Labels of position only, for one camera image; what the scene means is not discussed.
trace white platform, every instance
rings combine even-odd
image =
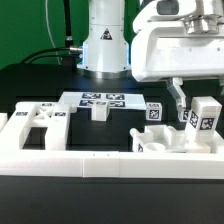
[[[111,109],[146,110],[142,94],[64,92],[58,103],[91,108],[95,100],[110,100]]]
[[[18,176],[60,176],[60,177],[107,177],[107,178],[191,178],[191,179],[224,179],[224,140],[216,132],[213,136],[213,142],[210,144],[213,149],[211,153],[135,153],[135,152],[118,152],[114,148],[113,152],[78,152],[64,151],[64,143],[66,141],[66,130],[68,117],[64,117],[63,122],[54,116],[55,111],[66,113],[71,112],[67,107],[57,103],[47,103],[39,105],[33,102],[17,104],[16,113],[23,113],[23,105],[26,104],[27,114],[23,116],[12,116],[13,119],[19,119],[20,126],[15,131],[23,130],[21,127],[27,124],[27,118],[32,117],[32,125],[42,125],[43,127],[51,126],[51,121],[59,122],[59,126],[64,127],[61,130],[63,144],[56,148],[59,151],[51,150],[9,150],[8,145],[0,148],[0,175],[18,175]],[[37,108],[45,108],[42,113],[36,115]],[[0,116],[4,123],[6,116]],[[161,130],[164,127],[151,127],[145,130],[146,133],[153,132],[153,138],[161,135]],[[169,145],[177,142],[177,139],[182,142],[184,138],[179,138],[175,135],[175,130],[169,129],[171,137],[167,142]],[[149,141],[149,137],[141,138],[142,141]]]

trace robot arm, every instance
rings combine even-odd
[[[196,0],[155,0],[150,2],[133,23],[135,33],[151,21],[172,21],[192,15],[196,11]]]
[[[224,77],[222,0],[154,0],[133,23],[132,74],[139,82],[166,81],[179,115],[189,102],[183,80]]]

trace black tabletop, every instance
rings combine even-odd
[[[221,88],[216,80],[187,81],[183,90],[189,97],[219,97]],[[138,83],[132,77],[102,80],[79,76],[68,68],[56,65],[10,65],[0,72],[0,110],[9,115],[19,101],[57,102],[64,91],[143,94],[146,102],[160,102],[162,121],[146,121],[145,111],[111,109],[106,122],[91,121],[90,109],[78,109],[72,114],[67,150],[131,150],[131,128],[143,132],[145,125],[167,124],[184,129],[179,122],[175,100],[165,82]],[[221,122],[218,131],[222,131]],[[46,130],[31,130],[31,136],[44,136]],[[43,138],[28,138],[24,148],[44,148]]]
[[[214,96],[223,104],[216,80],[187,81],[187,96]],[[78,76],[55,65],[10,65],[0,71],[0,112],[12,114],[19,101],[57,102],[63,91],[143,94],[160,102],[161,122],[145,120],[145,112],[111,110],[106,122],[90,119],[79,109],[70,121],[67,150],[130,151],[130,128],[167,124],[184,129],[177,119],[175,101],[164,82],[137,83],[133,78],[97,80]],[[224,136],[223,113],[217,126]],[[44,135],[44,130],[32,130]],[[42,137],[28,139],[25,147],[38,149]],[[222,180],[83,179],[0,176],[0,223],[3,224],[134,224],[224,223]]]

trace green wall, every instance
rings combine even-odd
[[[126,0],[124,36],[130,43],[134,37],[132,22],[139,0]],[[70,0],[75,44],[88,36],[88,0]],[[49,0],[49,18],[56,46],[64,46],[63,0]],[[45,0],[6,0],[0,3],[0,69],[18,63],[31,53],[51,48],[45,21]],[[40,63],[56,63],[44,59]]]

